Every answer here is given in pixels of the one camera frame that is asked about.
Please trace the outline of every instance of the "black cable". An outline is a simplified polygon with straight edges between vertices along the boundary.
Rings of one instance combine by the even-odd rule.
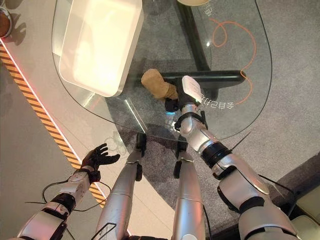
[[[39,202],[39,201],[26,201],[26,202],[24,202],[24,203],[25,203],[25,204],[46,204],[46,203],[47,203],[47,200],[46,200],[46,197],[45,197],[45,192],[46,192],[46,190],[47,190],[49,187],[51,187],[51,186],[59,185],[59,184],[64,184],[64,183],[66,183],[68,180],[69,180],[69,178],[68,178],[67,180],[64,180],[64,181],[58,181],[58,182],[54,182],[54,183],[51,183],[51,184],[47,185],[47,186],[42,190],[42,199],[44,200],[44,202]],[[104,182],[102,182],[102,181],[100,181],[99,183],[105,185],[105,186],[109,189],[109,191],[110,191],[110,193],[111,193],[111,188],[110,188],[106,183],[104,183]],[[73,211],[75,211],[75,212],[82,212],[82,213],[83,213],[83,212],[86,212],[86,211],[88,211],[88,210],[90,210],[90,209],[95,208],[96,206],[100,205],[101,203],[105,202],[106,200],[107,200],[107,198],[105,198],[104,200],[98,202],[97,204],[95,204],[95,205],[93,205],[93,206],[91,206],[91,207],[88,207],[87,209],[83,209],[83,210],[82,210],[82,209],[74,209]]]
[[[96,237],[106,226],[108,226],[108,225],[113,225],[113,227],[112,227],[110,230],[108,230],[105,234],[103,234],[103,235],[99,238],[99,240],[102,239],[105,235],[107,235],[111,230],[113,230],[113,229],[117,226],[117,224],[115,224],[115,223],[107,222],[103,227],[101,227],[101,228],[99,229],[99,231],[97,231],[97,232],[93,235],[93,237],[91,238],[91,240],[94,240],[95,237]]]
[[[263,178],[263,179],[265,179],[265,180],[268,180],[269,182],[274,183],[274,184],[276,184],[276,185],[278,185],[278,186],[280,186],[280,187],[288,190],[290,193],[292,193],[292,195],[293,195],[294,197],[296,196],[295,192],[292,191],[290,188],[288,188],[288,187],[286,187],[286,186],[284,186],[284,185],[282,185],[282,184],[280,184],[280,183],[278,183],[278,182],[276,182],[276,181],[273,181],[273,180],[271,180],[270,178],[267,178],[266,176],[263,176],[263,175],[261,175],[261,174],[258,174],[258,175],[259,175],[261,178]]]
[[[103,185],[105,185],[108,189],[109,189],[109,191],[110,191],[110,193],[111,193],[111,188],[107,185],[107,184],[105,184],[104,182],[102,182],[102,181],[99,181],[99,183],[101,183],[101,184],[103,184]]]
[[[76,240],[76,239],[74,238],[74,236],[71,234],[71,232],[69,231],[68,228],[66,228],[66,231],[68,232],[68,234],[70,235],[70,237],[72,238],[72,240]]]
[[[205,205],[203,205],[203,211],[204,211],[204,215],[205,215],[205,218],[206,218],[206,224],[207,224],[207,226],[208,226],[209,239],[210,239],[210,240],[213,240],[213,239],[212,239],[212,234],[211,234],[211,227],[210,227],[209,217],[208,217],[208,214],[207,214]]]
[[[245,140],[246,139],[246,137],[248,137],[249,136],[249,134],[251,133],[251,131],[250,132],[248,132],[247,133],[247,135],[245,135],[240,141],[238,141],[238,143],[236,144],[236,145],[234,145],[234,147],[233,148],[231,148],[231,150],[233,150],[233,149],[235,149],[243,140]]]
[[[45,186],[44,189],[42,190],[42,199],[45,203],[47,203],[47,200],[46,200],[46,197],[45,197],[45,192],[48,188],[50,188],[51,186],[54,186],[54,185],[59,185],[59,184],[64,184],[66,182],[68,182],[69,178],[67,180],[64,180],[64,181],[57,181],[57,182],[54,182],[54,183],[50,183],[49,185]]]
[[[291,204],[289,210],[288,210],[287,213],[286,213],[286,215],[287,215],[288,217],[290,217],[290,215],[291,215],[292,211],[294,210],[294,208],[295,208],[295,206],[296,206],[296,204],[297,204],[297,201],[298,201],[298,199],[297,199],[297,197],[296,197],[296,193],[295,193],[293,190],[291,190],[290,188],[288,188],[288,187],[286,187],[286,186],[284,186],[284,185],[282,185],[282,184],[280,184],[280,183],[278,183],[278,182],[276,182],[276,181],[273,181],[273,180],[271,180],[270,178],[267,178],[266,176],[263,176],[263,175],[261,175],[261,174],[258,174],[258,175],[259,175],[261,178],[263,178],[263,179],[265,179],[265,180],[268,180],[269,182],[271,182],[271,183],[273,183],[273,184],[275,184],[275,185],[278,185],[278,186],[286,189],[287,191],[289,191],[289,192],[292,194],[293,201],[292,201],[292,204]]]

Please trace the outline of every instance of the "black joint ring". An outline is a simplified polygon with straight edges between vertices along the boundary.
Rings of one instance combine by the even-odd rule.
[[[198,114],[196,114],[192,111],[189,111],[179,117],[178,121],[176,121],[176,123],[174,124],[174,129],[177,131],[180,131],[182,121],[188,117],[193,117],[193,118],[199,120],[204,125],[207,124],[201,116],[199,116]]]

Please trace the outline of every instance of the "glass table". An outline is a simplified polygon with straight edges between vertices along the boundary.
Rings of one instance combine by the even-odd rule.
[[[58,69],[72,0],[57,0],[52,53]],[[144,21],[122,93],[103,97],[60,80],[89,112],[116,125],[177,140],[169,112],[141,84],[148,69],[158,69],[172,84],[184,75],[201,86],[209,130],[218,139],[247,128],[262,111],[272,75],[271,54],[254,0],[211,0],[190,7],[172,0],[142,1]]]

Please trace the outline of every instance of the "tan mitten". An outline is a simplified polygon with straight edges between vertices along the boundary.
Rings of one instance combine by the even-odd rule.
[[[166,82],[157,69],[148,69],[141,78],[142,85],[156,99],[177,99],[176,86]]]

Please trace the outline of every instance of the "chinese characters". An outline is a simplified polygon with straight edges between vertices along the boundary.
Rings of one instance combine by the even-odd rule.
[[[213,101],[207,97],[205,97],[203,94],[201,94],[201,103],[203,106],[208,106],[213,109],[232,109],[235,105],[233,102],[218,102],[218,101]]]

